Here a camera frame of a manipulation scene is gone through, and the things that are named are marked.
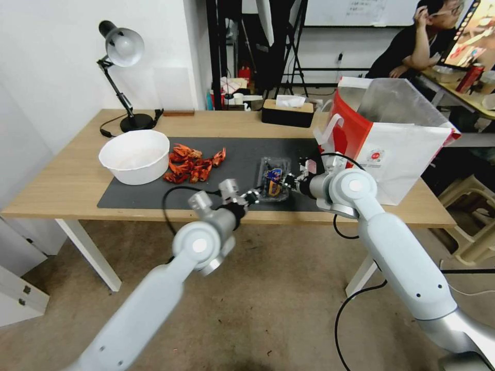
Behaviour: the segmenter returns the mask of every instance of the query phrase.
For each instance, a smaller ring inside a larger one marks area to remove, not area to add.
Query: hand
[[[416,27],[426,27],[426,21],[428,20],[428,7],[422,6],[416,10],[414,14],[414,22]]]
[[[396,67],[390,71],[388,76],[390,78],[400,78],[407,70],[409,70],[409,67],[401,64],[399,67]]]
[[[434,56],[432,56],[430,58],[430,67],[437,65],[438,62],[440,61],[440,58],[441,58],[441,56],[438,53],[436,53]]]

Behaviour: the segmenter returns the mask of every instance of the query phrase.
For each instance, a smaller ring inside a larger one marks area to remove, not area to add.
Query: tissue
[[[278,95],[276,106],[299,108],[303,106],[305,101],[306,101],[305,97],[299,97],[294,95]]]

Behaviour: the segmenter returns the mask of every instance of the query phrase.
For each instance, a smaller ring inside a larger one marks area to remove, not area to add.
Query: glasses
[[[443,12],[439,12],[439,13],[433,13],[431,16],[438,16],[438,15],[445,15],[445,14],[456,16],[462,12],[463,8],[464,8],[464,4],[459,4],[455,8],[452,8],[452,9],[449,9],[449,10],[446,10]]]

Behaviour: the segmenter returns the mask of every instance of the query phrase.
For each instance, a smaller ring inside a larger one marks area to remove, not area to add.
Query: wooden table
[[[108,141],[101,136],[101,123],[122,115],[123,110],[102,110],[2,211],[4,217],[53,218],[100,274],[118,291],[121,281],[102,256],[78,220],[163,221],[161,210],[101,209],[96,205],[107,189],[112,174],[98,161]],[[327,113],[316,113],[312,127],[323,125]],[[120,120],[105,128],[118,133]],[[162,117],[155,130],[170,137],[226,138],[313,138],[311,129],[264,124],[258,112],[199,111],[194,116]],[[453,228],[456,224],[435,195],[420,179],[396,207],[385,207],[410,227]],[[170,220],[195,220],[189,210],[169,210]],[[333,215],[325,212],[252,211],[242,220],[253,224],[325,224]],[[340,225],[355,223],[339,219]]]
[[[425,84],[427,88],[436,92],[436,95],[432,100],[432,104],[435,107],[438,106],[443,97],[447,95],[470,112],[478,112],[481,117],[489,120],[495,120],[495,111],[487,110],[482,105],[484,95],[476,93],[475,95],[469,95],[456,92],[455,88],[459,85],[458,82],[438,82],[432,69],[422,71],[418,76],[418,79]]]

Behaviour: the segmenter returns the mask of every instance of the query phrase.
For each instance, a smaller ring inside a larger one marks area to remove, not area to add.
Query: red bottle
[[[466,73],[464,78],[461,80],[455,91],[464,94],[470,87],[480,78],[481,74],[485,70],[485,66],[480,63],[475,63],[471,69]]]

